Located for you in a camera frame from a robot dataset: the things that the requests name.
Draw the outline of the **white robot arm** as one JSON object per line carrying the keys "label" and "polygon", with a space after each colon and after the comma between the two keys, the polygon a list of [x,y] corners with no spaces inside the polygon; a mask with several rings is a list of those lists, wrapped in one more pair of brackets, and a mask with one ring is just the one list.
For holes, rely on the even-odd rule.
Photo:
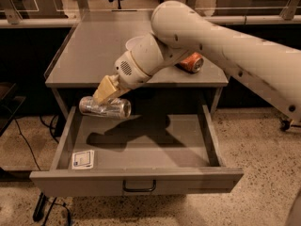
{"label": "white robot arm", "polygon": [[122,197],[102,226],[300,226],[300,132],[280,132],[278,116],[300,117],[299,51],[211,24],[178,2],[159,6],[154,34],[206,58],[272,104],[221,109],[214,118],[223,162],[245,175],[230,194]]}

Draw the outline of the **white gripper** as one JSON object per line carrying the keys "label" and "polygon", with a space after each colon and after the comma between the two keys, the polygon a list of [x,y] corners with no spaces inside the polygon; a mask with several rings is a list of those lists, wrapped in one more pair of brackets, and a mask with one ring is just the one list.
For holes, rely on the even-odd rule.
{"label": "white gripper", "polygon": [[95,90],[93,99],[98,105],[107,104],[129,89],[140,88],[151,79],[138,67],[130,51],[116,60],[115,71],[117,74],[106,75]]}

